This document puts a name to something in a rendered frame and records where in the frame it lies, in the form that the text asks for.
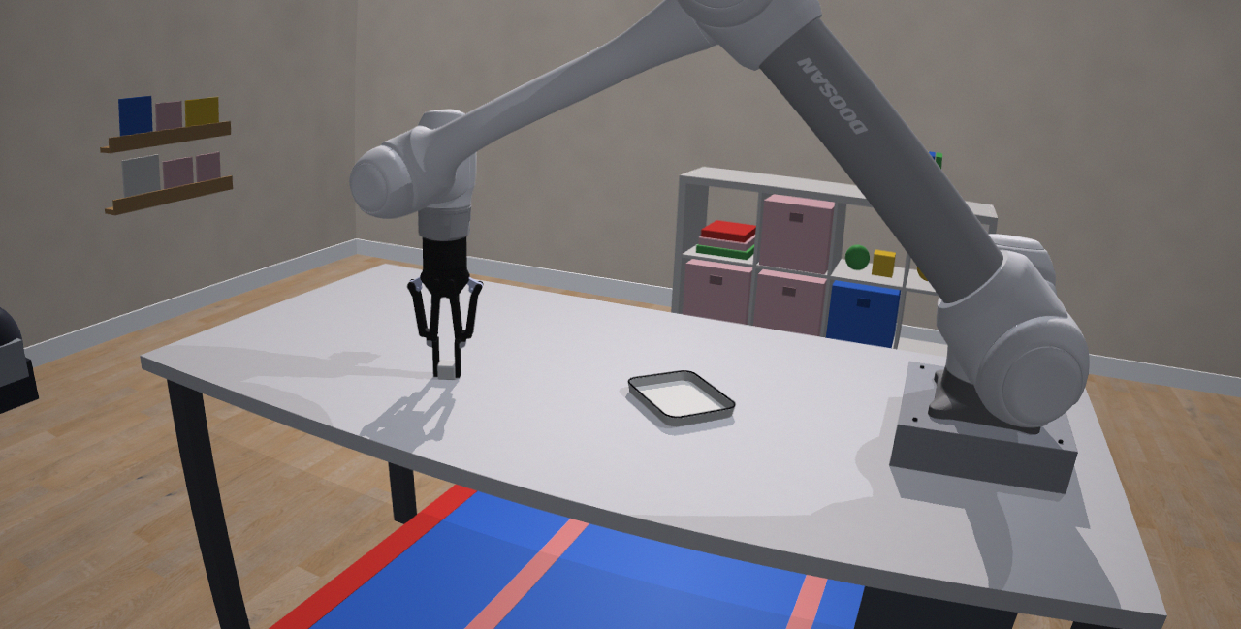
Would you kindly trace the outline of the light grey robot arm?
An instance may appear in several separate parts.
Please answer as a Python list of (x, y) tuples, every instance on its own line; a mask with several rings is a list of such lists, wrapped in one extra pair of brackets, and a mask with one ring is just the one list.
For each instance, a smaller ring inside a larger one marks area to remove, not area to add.
[(352, 199), (377, 218), (418, 212), (421, 237), (467, 237), (478, 149), (719, 43), (779, 88), (942, 299), (947, 364), (928, 416), (1039, 434), (1090, 378), (1090, 346), (1059, 300), (1049, 252), (1029, 237), (987, 233), (822, 16), (818, 0), (663, 0), (608, 43), (467, 115), (424, 112), (418, 127), (359, 158)]

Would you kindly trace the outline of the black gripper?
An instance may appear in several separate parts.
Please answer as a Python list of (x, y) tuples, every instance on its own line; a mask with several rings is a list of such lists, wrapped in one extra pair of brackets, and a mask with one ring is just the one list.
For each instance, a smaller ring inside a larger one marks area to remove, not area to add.
[[(439, 268), (439, 270), (436, 270), (436, 268)], [(448, 270), (448, 268), (452, 270)], [(423, 270), (419, 277), (410, 280), (407, 288), (413, 298), (419, 336), (426, 337), (427, 345), (431, 347), (433, 377), (437, 377), (437, 366), (439, 364), (439, 336), (437, 335), (441, 298), (447, 298), (450, 300), (454, 326), (454, 373), (455, 378), (460, 378), (460, 349), (465, 347), (467, 339), (472, 337), (474, 332), (478, 295), (484, 285), (482, 280), (472, 279), (467, 270), (467, 237), (449, 241), (423, 237)], [(431, 293), (429, 326), (427, 326), (423, 308), (422, 283)], [(462, 331), (460, 292), (467, 284), (469, 287), (468, 292), (472, 295), (468, 306), (467, 329)]]

